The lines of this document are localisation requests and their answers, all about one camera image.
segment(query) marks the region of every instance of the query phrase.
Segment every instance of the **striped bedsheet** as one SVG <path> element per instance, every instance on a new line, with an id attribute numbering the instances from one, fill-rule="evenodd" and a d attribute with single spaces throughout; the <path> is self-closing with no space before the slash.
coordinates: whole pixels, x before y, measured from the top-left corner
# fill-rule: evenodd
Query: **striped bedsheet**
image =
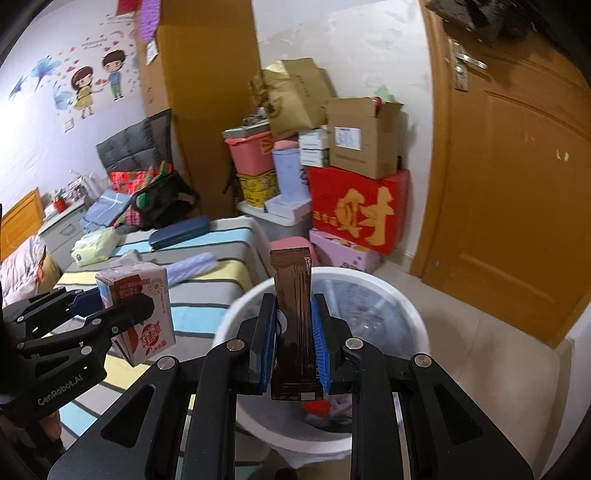
<path id="1" fill-rule="evenodd" d="M 215 271 L 192 278 L 170 288 L 170 303 L 177 343 L 159 354 L 173 355 L 180 361 L 205 355 L 211 348 L 213 336 L 226 309 L 253 285 L 269 277 L 269 245 L 258 224 L 251 218 L 240 217 L 212 222 L 206 235 L 177 245 L 151 252 L 148 237 L 151 232 L 127 235 L 113 253 L 119 257 L 135 249 L 145 261 L 166 265 L 203 252 L 213 253 L 219 261 Z M 94 288 L 95 273 L 108 262 L 77 267 L 72 264 L 63 274 L 58 286 L 68 290 Z M 61 325 L 54 333 L 83 325 L 74 318 Z M 111 404 L 129 388 L 156 360 L 153 358 L 135 368 L 111 349 L 106 357 L 106 379 L 76 400 L 60 409 L 63 428 L 62 441 L 69 447 Z M 185 424 L 179 464 L 182 466 L 186 433 L 190 414 Z M 248 478 L 267 457 L 269 448 L 245 430 L 236 433 L 236 478 Z"/>

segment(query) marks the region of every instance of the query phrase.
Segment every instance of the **red plaid bag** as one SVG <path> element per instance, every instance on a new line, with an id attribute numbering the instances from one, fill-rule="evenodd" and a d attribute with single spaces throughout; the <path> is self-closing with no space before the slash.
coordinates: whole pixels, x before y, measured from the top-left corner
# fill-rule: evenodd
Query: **red plaid bag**
<path id="1" fill-rule="evenodd" d="M 167 173 L 171 173 L 173 170 L 170 164 L 165 164 L 161 168 Z M 113 184 L 114 191 L 133 195 L 135 192 L 140 191 L 152 183 L 152 180 L 160 173 L 161 171 L 159 169 L 151 167 L 147 171 L 112 171 L 109 173 L 109 178 Z M 121 224 L 141 227 L 142 222 L 139 212 L 131 206 L 127 207 L 124 213 L 114 221 L 113 226 Z"/>

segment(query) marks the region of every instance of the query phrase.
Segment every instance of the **plastic bag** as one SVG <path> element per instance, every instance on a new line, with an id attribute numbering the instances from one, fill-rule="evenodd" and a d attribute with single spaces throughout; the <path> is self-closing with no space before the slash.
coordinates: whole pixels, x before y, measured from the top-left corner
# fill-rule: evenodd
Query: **plastic bag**
<path id="1" fill-rule="evenodd" d="M 108 260 L 121 236 L 114 227 L 87 233 L 74 244 L 72 258 L 79 267 Z"/>

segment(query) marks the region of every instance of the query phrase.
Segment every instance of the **yellow box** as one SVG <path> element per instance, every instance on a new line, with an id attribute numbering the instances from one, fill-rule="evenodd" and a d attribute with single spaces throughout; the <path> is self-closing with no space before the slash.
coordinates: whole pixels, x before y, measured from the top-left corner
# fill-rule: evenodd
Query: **yellow box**
<path id="1" fill-rule="evenodd" d="M 257 193 L 278 188 L 277 174 L 275 173 L 275 169 L 261 173 L 256 177 L 241 174 L 238 174 L 237 177 L 238 180 L 240 180 L 240 185 L 242 186 L 242 191 L 244 192 L 245 197 L 247 192 Z"/>
<path id="2" fill-rule="evenodd" d="M 262 192 L 250 192 L 249 190 L 242 189 L 242 193 L 244 194 L 244 199 L 253 207 L 263 208 L 265 206 L 265 202 L 268 199 L 272 199 L 279 195 L 279 188 L 274 187 L 268 190 L 263 190 Z"/>

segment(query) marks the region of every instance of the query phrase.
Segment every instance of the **paper bag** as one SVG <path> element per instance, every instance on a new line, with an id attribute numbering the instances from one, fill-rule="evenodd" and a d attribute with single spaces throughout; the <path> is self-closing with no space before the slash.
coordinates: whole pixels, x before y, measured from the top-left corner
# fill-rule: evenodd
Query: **paper bag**
<path id="1" fill-rule="evenodd" d="M 260 70 L 248 86 L 255 105 L 267 112 L 276 141 L 326 123 L 324 107 L 332 92 L 310 58 L 280 60 Z"/>

